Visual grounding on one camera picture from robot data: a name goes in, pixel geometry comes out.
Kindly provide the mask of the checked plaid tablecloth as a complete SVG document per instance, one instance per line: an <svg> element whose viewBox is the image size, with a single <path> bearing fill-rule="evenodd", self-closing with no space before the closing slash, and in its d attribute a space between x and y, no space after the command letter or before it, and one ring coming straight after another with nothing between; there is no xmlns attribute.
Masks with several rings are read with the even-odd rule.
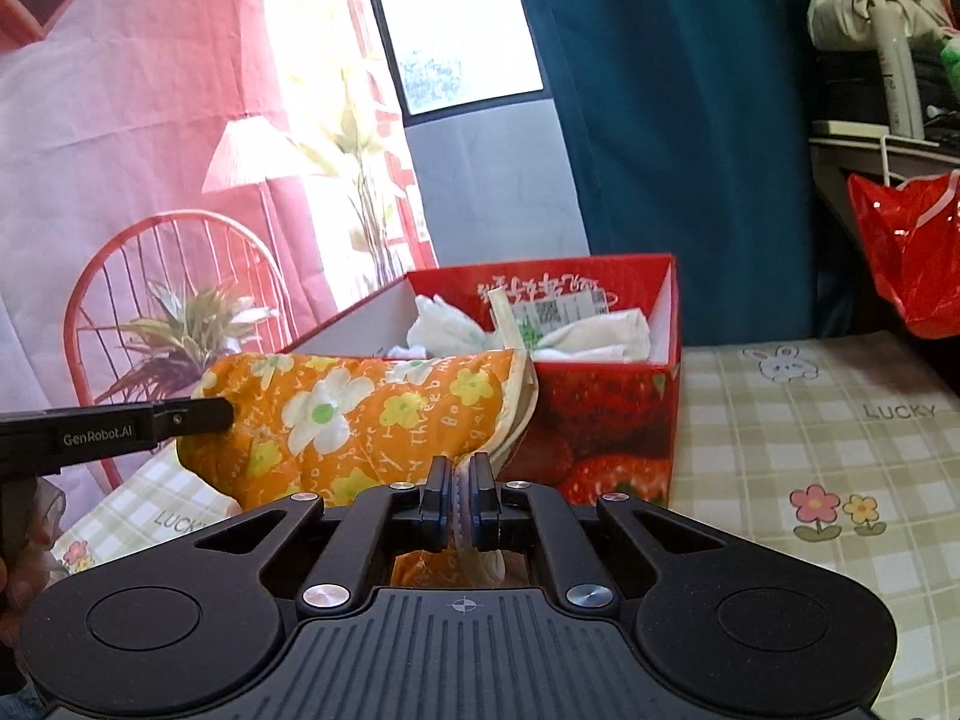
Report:
<svg viewBox="0 0 960 720"><path fill-rule="evenodd" d="M674 511L864 583L885 718L958 712L958 400L889 335L690 348Z"/></svg>

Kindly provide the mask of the orange floral cloth pouch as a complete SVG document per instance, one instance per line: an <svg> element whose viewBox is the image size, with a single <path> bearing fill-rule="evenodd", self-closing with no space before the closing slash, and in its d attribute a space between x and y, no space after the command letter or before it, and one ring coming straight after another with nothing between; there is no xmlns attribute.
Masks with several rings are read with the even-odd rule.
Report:
<svg viewBox="0 0 960 720"><path fill-rule="evenodd" d="M425 483L438 457L455 479L477 454L501 470L539 382L521 349L420 361L244 353L206 371L195 395L228 400L235 421L179 439L179 461L250 511L295 493L345 507L373 486Z"/></svg>

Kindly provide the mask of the teal curtain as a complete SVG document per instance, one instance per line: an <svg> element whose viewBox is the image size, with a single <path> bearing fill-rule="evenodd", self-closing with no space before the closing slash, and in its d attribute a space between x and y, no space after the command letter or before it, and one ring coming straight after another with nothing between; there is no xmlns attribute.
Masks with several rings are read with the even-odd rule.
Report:
<svg viewBox="0 0 960 720"><path fill-rule="evenodd" d="M679 262L700 346L814 328L805 0L523 0L594 254Z"/></svg>

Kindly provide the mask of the printed pink backdrop cloth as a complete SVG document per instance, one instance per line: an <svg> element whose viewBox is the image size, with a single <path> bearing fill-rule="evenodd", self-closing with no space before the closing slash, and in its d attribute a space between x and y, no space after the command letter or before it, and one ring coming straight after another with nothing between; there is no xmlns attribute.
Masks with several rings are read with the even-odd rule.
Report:
<svg viewBox="0 0 960 720"><path fill-rule="evenodd" d="M361 293L359 224L303 163L376 117L395 255L434 252L371 0L2 0L2 405L70 406L71 291L126 227L215 211L278 260L298 330Z"/></svg>

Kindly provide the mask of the white cylindrical bottle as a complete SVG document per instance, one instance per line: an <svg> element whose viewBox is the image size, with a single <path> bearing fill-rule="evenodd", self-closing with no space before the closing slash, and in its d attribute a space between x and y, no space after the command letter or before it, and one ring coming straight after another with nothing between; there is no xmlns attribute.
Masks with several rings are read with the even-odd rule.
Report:
<svg viewBox="0 0 960 720"><path fill-rule="evenodd" d="M869 0L869 16L887 98L890 132L895 137L923 140L923 111L903 15L890 0Z"/></svg>

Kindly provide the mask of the red plastic bag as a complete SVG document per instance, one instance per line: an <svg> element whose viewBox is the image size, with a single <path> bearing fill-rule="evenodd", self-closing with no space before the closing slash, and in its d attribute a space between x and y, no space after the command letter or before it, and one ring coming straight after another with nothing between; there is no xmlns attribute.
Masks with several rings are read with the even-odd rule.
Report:
<svg viewBox="0 0 960 720"><path fill-rule="evenodd" d="M846 188L877 293L915 337L957 337L957 169L898 187L854 174Z"/></svg>

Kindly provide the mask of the white mesh cloth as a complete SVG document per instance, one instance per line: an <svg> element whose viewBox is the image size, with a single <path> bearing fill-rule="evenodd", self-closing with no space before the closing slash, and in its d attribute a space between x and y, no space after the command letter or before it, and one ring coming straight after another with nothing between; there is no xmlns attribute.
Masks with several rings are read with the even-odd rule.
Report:
<svg viewBox="0 0 960 720"><path fill-rule="evenodd" d="M464 310L441 296L416 296L416 319L404 344L387 358L416 359L477 355L506 348L500 330L483 330ZM539 362L646 362L651 359L649 323L641 309L612 310L602 289L509 306L512 338Z"/></svg>

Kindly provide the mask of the green white plastic bag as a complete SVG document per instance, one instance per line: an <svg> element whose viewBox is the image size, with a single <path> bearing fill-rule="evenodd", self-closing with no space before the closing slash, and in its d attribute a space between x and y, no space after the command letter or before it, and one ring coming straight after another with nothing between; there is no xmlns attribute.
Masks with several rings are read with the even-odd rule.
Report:
<svg viewBox="0 0 960 720"><path fill-rule="evenodd" d="M940 46L940 62L955 96L960 96L960 34L946 37Z"/></svg>

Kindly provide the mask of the red strawberry cardboard box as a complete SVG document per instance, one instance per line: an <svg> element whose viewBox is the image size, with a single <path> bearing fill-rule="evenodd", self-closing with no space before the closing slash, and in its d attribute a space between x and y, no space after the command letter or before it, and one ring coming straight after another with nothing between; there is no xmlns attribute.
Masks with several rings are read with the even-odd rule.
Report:
<svg viewBox="0 0 960 720"><path fill-rule="evenodd" d="M669 254L480 263L410 271L299 337L306 355L382 356L402 344L416 296L441 296L490 328L487 294L511 304L602 289L612 310L641 309L651 330L646 362L539 362L539 401L501 479L551 484L569 502L602 493L669 499L680 387L679 278Z"/></svg>

